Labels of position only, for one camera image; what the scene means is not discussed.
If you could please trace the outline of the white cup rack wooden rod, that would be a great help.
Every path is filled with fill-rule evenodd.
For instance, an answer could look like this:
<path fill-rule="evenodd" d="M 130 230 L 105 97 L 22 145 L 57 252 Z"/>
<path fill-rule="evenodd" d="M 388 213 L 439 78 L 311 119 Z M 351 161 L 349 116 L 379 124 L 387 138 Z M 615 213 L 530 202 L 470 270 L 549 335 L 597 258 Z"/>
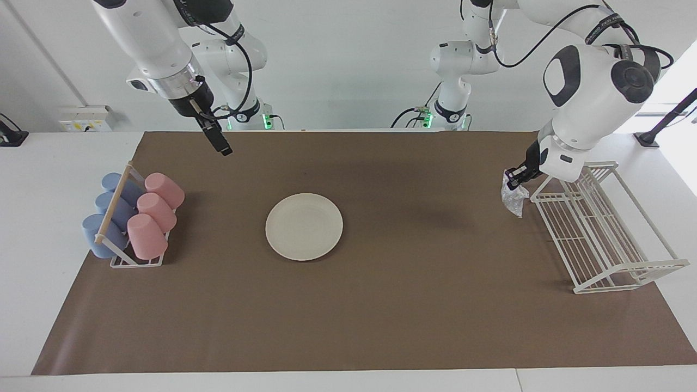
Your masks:
<path fill-rule="evenodd" d="M 137 258 L 137 256 L 134 253 L 134 250 L 132 248 L 132 245 L 131 245 L 131 242 L 129 239 L 129 234 L 127 233 L 127 231 L 123 232 L 125 234 L 125 236 L 127 237 L 127 240 L 129 241 L 129 243 L 127 244 L 127 248 L 125 248 L 125 250 L 120 250 L 119 248 L 117 248 L 117 246 L 115 246 L 114 243 L 112 243 L 112 241 L 110 241 L 106 237 L 108 225 L 109 225 L 110 221 L 112 221 L 111 220 L 112 214 L 114 213 L 115 202 L 117 201 L 116 198 L 118 198 L 120 196 L 120 193 L 121 193 L 122 189 L 124 188 L 125 181 L 127 181 L 127 179 L 132 179 L 132 181 L 136 182 L 141 187 L 141 189 L 144 191 L 144 194 L 148 193 L 148 191 L 146 190 L 146 186 L 144 185 L 144 181 L 145 181 L 146 177 L 143 177 L 137 171 L 137 169 L 135 169 L 134 164 L 132 162 L 129 162 L 125 166 L 124 170 L 122 172 L 120 172 L 119 174 L 121 174 L 121 179 L 120 179 L 119 185 L 117 186 L 117 189 L 115 190 L 114 199 L 112 199 L 112 202 L 107 210 L 107 213 L 106 213 L 105 217 L 103 218 L 100 229 L 99 229 L 97 235 L 95 236 L 95 243 L 97 243 L 97 244 L 104 243 L 109 249 L 111 249 L 115 253 L 115 256 L 113 258 L 106 259 L 106 260 L 109 260 L 110 266 L 112 268 L 148 268 L 148 267 L 161 266 L 161 265 L 163 265 L 167 250 L 165 251 L 164 255 L 159 256 L 159 258 L 157 258 L 157 259 L 140 260 L 139 258 Z M 139 211 L 137 208 L 134 210 L 136 211 L 136 215 L 139 214 Z M 170 236 L 171 231 L 164 233 L 164 236 L 167 239 L 168 245 L 169 245 L 168 240 L 169 240 L 169 236 Z"/>

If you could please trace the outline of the pink plastic cup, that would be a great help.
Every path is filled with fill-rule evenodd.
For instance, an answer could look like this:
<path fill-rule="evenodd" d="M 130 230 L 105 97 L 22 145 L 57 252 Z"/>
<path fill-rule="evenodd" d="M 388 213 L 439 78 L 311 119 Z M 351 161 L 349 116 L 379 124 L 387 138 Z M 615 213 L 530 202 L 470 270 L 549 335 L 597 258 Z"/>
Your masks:
<path fill-rule="evenodd" d="M 135 255 L 140 260 L 154 260 L 164 255 L 167 239 L 155 220 L 139 213 L 127 221 L 127 233 Z"/>
<path fill-rule="evenodd" d="M 161 172 L 149 174 L 144 181 L 144 185 L 149 193 L 161 196 L 172 210 L 179 208 L 185 201 L 184 189 Z"/>
<path fill-rule="evenodd" d="M 157 193 L 145 193 L 137 199 L 139 213 L 149 215 L 160 227 L 162 233 L 172 230 L 177 224 L 174 209 Z"/>

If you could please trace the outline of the black table clamp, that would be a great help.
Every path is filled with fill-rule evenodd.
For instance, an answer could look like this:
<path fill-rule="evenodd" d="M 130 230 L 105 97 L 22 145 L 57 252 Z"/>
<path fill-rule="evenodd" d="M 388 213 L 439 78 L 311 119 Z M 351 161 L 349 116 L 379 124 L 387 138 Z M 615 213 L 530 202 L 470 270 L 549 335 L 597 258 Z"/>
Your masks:
<path fill-rule="evenodd" d="M 10 117 L 0 112 L 0 147 L 21 146 L 28 135 L 28 131 L 21 129 Z"/>

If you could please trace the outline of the cream round plate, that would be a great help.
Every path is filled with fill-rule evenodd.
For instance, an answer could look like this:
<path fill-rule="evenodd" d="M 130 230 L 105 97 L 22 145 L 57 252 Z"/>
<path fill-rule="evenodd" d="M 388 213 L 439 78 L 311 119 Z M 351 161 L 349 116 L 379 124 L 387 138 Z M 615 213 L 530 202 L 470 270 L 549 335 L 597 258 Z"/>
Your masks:
<path fill-rule="evenodd" d="M 291 261 L 314 261 L 331 253 L 344 231 L 338 206 L 321 194 L 298 193 L 269 212 L 265 236 L 278 255 Z"/>

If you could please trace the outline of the blue plastic cup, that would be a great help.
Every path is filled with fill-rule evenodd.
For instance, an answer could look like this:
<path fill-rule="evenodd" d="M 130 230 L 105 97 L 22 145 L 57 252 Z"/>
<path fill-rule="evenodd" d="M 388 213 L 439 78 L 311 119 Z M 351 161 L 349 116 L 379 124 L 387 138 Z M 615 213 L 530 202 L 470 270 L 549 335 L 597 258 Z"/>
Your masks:
<path fill-rule="evenodd" d="M 102 215 L 106 215 L 114 196 L 114 192 L 102 193 L 97 196 L 95 199 L 95 209 L 97 212 L 101 213 Z M 130 206 L 129 203 L 127 203 L 127 201 L 125 201 L 124 198 L 118 197 L 116 199 L 117 201 L 115 202 L 115 209 L 111 220 L 113 223 L 115 223 L 117 228 L 120 229 L 120 231 L 126 232 L 127 223 L 132 216 L 136 215 L 136 211 L 132 208 L 132 206 Z"/>
<path fill-rule="evenodd" d="M 101 186 L 107 193 L 115 193 L 120 179 L 121 174 L 111 172 L 102 177 Z M 132 181 L 132 179 L 127 179 L 127 181 L 125 181 L 124 188 L 120 193 L 120 197 L 127 201 L 127 203 L 129 203 L 133 209 L 136 209 L 137 201 L 142 194 L 144 194 L 144 191 L 141 189 L 141 187 L 136 182 Z"/>
<path fill-rule="evenodd" d="M 82 221 L 82 231 L 85 239 L 87 239 L 90 250 L 92 250 L 97 258 L 102 260 L 110 259 L 115 256 L 115 253 L 104 243 L 95 243 L 96 235 L 100 229 L 104 217 L 104 214 L 95 213 L 86 217 Z M 114 221 L 110 221 L 107 228 L 106 237 L 120 250 L 125 250 L 125 248 L 127 248 L 127 244 L 129 243 L 125 234 L 120 231 L 120 228 L 117 226 L 117 224 L 115 224 Z"/>

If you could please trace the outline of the silver glitter sponge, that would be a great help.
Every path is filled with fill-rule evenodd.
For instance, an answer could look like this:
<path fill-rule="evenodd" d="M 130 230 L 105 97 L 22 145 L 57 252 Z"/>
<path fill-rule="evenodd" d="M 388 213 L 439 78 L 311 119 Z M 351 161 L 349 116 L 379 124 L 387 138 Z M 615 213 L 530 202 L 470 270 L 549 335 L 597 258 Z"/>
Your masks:
<path fill-rule="evenodd" d="M 518 185 L 513 189 L 509 186 L 510 179 L 506 173 L 503 174 L 501 187 L 501 200 L 505 208 L 517 218 L 523 218 L 523 208 L 526 199 L 530 198 L 530 193 L 525 187 Z"/>

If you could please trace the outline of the brown table mat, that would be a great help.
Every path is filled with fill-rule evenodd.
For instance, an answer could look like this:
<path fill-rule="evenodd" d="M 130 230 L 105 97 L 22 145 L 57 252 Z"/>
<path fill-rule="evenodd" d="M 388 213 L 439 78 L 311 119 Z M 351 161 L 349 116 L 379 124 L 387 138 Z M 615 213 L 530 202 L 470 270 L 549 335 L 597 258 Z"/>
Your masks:
<path fill-rule="evenodd" d="M 575 295 L 533 206 L 499 196 L 528 132 L 147 132 L 185 191 L 159 267 L 87 255 L 33 375 L 656 366 L 697 352 L 655 284 Z M 272 250 L 292 194 L 342 213 L 314 261 Z"/>

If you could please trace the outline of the black angled stand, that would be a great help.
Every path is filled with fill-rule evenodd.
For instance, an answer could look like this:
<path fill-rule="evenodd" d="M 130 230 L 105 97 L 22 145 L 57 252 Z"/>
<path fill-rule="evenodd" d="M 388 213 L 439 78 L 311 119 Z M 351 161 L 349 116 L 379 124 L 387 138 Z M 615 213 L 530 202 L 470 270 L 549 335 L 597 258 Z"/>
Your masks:
<path fill-rule="evenodd" d="M 656 142 L 656 138 L 660 131 L 669 127 L 673 124 L 675 119 L 678 117 L 689 116 L 690 113 L 687 109 L 697 102 L 697 88 L 693 89 L 684 99 L 682 99 L 672 110 L 670 110 L 664 117 L 659 120 L 655 126 L 646 132 L 635 132 L 635 140 L 645 148 L 659 148 L 659 144 Z"/>

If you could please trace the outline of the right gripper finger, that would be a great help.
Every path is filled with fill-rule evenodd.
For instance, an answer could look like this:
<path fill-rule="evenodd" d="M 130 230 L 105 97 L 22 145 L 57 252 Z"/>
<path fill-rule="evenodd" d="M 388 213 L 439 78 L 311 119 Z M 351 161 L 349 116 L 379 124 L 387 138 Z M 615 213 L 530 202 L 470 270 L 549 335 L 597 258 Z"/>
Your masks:
<path fill-rule="evenodd" d="M 222 156 L 230 154 L 230 145 L 218 121 L 197 121 L 200 129 L 214 149 Z"/>
<path fill-rule="evenodd" d="M 209 118 L 209 142 L 211 142 L 214 149 L 216 149 L 218 153 L 222 154 L 222 156 L 231 155 L 233 153 L 233 149 L 230 147 L 228 140 L 224 136 L 224 132 L 222 131 L 219 120 L 213 114 L 209 114 Z"/>

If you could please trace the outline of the white wall power outlet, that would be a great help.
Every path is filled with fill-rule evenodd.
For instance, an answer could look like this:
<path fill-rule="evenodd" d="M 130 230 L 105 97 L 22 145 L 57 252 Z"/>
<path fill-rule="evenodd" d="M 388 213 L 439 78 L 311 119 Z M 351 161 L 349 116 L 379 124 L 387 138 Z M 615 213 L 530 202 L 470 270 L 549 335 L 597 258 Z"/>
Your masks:
<path fill-rule="evenodd" d="M 114 131 L 114 117 L 107 105 L 60 107 L 59 124 L 65 132 Z"/>

